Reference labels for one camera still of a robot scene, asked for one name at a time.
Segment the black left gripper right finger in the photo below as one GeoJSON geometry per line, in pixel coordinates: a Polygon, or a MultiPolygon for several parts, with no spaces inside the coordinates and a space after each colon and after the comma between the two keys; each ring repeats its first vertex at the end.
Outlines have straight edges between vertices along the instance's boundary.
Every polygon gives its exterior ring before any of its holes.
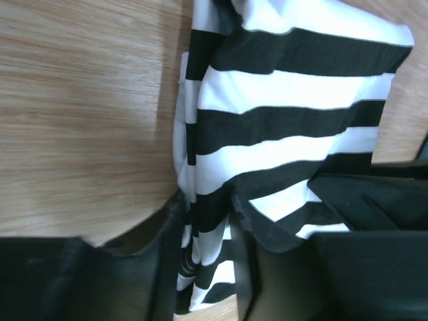
{"type": "Polygon", "coordinates": [[[240,320],[426,320],[427,234],[318,233],[282,253],[230,217],[240,320]]]}

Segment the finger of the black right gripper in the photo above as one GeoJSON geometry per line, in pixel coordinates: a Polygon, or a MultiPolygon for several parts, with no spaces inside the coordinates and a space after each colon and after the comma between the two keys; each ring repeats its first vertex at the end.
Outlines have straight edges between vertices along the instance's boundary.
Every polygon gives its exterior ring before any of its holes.
{"type": "Polygon", "coordinates": [[[373,165],[369,175],[317,175],[308,186],[351,230],[427,230],[426,158],[373,165]]]}

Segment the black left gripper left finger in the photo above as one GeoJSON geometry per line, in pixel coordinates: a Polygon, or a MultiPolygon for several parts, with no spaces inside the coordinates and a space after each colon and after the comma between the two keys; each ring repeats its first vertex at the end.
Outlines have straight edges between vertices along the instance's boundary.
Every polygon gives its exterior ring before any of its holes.
{"type": "Polygon", "coordinates": [[[185,200],[99,247],[81,237],[1,239],[2,320],[172,320],[185,200]]]}

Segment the black white striped tank top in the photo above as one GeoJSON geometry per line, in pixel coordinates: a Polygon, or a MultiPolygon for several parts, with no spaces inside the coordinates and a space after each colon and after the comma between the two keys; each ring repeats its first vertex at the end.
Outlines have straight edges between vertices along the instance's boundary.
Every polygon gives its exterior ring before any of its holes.
{"type": "Polygon", "coordinates": [[[229,216],[290,250],[350,225],[308,186],[367,173],[411,30],[341,1],[195,1],[173,158],[187,212],[178,315],[235,293],[229,216]]]}

